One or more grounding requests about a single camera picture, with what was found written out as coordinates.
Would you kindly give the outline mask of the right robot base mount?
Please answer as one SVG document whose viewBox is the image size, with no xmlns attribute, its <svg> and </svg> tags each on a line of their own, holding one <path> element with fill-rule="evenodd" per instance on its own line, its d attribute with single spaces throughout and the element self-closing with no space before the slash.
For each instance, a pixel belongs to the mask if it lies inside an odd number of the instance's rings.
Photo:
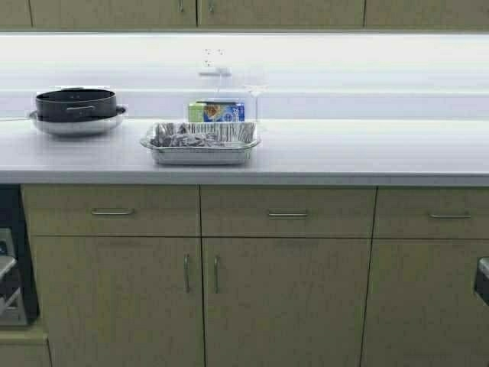
<svg viewBox="0 0 489 367">
<path fill-rule="evenodd" d="M 474 280 L 474 292 L 486 305 L 489 305 L 488 263 L 488 257 L 483 257 L 478 260 Z"/>
</svg>

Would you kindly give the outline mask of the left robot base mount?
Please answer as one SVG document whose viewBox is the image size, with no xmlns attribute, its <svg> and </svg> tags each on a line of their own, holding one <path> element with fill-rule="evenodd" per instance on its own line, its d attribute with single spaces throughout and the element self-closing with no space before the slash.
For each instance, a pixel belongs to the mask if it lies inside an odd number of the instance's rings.
<svg viewBox="0 0 489 367">
<path fill-rule="evenodd" d="M 18 257 L 11 230 L 1 228 L 1 326 L 27 326 Z"/>
</svg>

